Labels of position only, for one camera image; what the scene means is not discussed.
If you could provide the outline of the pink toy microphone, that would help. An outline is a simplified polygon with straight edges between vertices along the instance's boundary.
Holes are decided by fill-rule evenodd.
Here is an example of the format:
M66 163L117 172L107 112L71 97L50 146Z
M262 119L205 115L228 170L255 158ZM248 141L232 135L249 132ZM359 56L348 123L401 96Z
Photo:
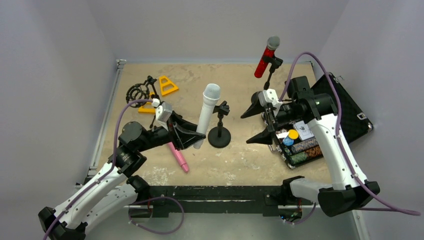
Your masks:
M183 172L188 173L190 171L189 165L187 164L187 161L184 158L183 154L176 149L172 142L167 143L167 146L171 151L172 155L174 156L175 160L177 161L178 165L183 170Z

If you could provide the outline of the white toy microphone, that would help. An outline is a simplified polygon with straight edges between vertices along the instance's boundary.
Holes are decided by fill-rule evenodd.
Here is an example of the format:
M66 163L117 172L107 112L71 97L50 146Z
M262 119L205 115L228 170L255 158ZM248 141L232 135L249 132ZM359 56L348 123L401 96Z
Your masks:
M221 98L221 87L215 83L209 83L202 96L203 102L196 132L206 136L215 105Z

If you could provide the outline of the black round-base mic stand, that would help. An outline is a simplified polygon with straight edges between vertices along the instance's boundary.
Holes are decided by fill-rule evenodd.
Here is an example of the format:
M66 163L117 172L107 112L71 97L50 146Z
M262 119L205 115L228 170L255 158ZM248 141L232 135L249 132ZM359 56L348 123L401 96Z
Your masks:
M273 56L263 55L262 56L262 58L261 58L261 60L258 64L258 67L256 68L256 71L254 73L254 76L258 79L261 78L262 75L264 74L265 70L267 69L268 65L270 65L267 80L263 85L264 90L267 90L270 87L270 81L271 81L273 73L282 64L283 64L283 60L279 57L276 57L275 55L273 55Z

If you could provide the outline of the red glitter microphone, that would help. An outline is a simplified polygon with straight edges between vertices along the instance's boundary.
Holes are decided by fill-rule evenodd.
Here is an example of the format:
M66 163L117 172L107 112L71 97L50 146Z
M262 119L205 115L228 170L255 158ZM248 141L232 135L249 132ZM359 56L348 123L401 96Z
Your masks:
M272 59L275 56L275 51L280 46L281 40L279 36L271 36L266 41L266 48L261 56L261 59L255 69L254 77L257 79L260 79L266 68L268 67L268 64L270 62L270 59Z

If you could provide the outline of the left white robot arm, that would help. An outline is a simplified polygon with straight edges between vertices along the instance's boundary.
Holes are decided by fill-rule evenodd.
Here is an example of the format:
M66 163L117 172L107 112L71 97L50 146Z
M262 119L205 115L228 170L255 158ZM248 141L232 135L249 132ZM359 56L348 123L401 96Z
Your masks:
M121 134L115 134L113 153L97 174L65 202L38 213L45 240L84 240L117 210L148 200L150 186L135 174L147 160L142 152L169 143L176 150L199 148L209 127L203 117L194 124L175 112L160 112L159 123L152 129L137 121L126 123Z

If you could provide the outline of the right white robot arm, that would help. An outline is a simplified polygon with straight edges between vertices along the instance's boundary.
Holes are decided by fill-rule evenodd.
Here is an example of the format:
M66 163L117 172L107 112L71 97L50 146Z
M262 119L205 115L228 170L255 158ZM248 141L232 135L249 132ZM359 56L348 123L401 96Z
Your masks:
M340 111L327 93L314 94L306 76L288 81L290 103L278 99L274 89L256 92L252 104L241 115L249 118L264 114L266 128L249 138L248 144L271 145L277 140L279 123L302 120L312 131L331 177L331 184L308 180L304 176L285 179L282 182L284 200L303 198L320 205L328 217L334 217L364 207L377 195L380 187L369 181L349 148L340 124Z

